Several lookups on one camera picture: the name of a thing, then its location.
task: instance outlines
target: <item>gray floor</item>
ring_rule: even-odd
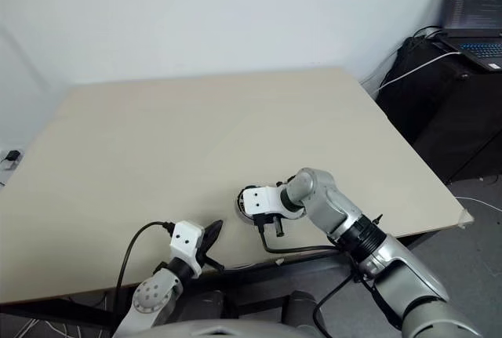
[[[450,187],[457,196],[481,199],[502,206],[502,177],[468,180]],[[441,231],[413,251],[443,280],[452,303],[468,315],[485,337],[495,338],[502,331],[502,213],[477,202],[462,201],[475,217],[475,224]],[[318,300],[340,282],[348,270],[344,267],[297,277],[257,283],[231,292],[239,303],[266,297],[282,296],[294,289],[312,293]],[[80,296],[83,303],[94,303],[99,295]],[[327,328],[334,337],[398,337],[400,333],[387,324],[370,295],[356,284],[349,284],[322,309]],[[277,321],[280,312],[268,311],[246,318]],[[0,314],[0,336],[14,337],[26,322]],[[77,337],[75,327],[69,327]],[[82,329],[84,338],[96,337],[96,330]],[[49,327],[38,323],[26,336],[56,337]]]

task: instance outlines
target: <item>white wall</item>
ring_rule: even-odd
[[[1,0],[0,147],[28,144],[75,83],[328,65],[363,79],[440,2]]]

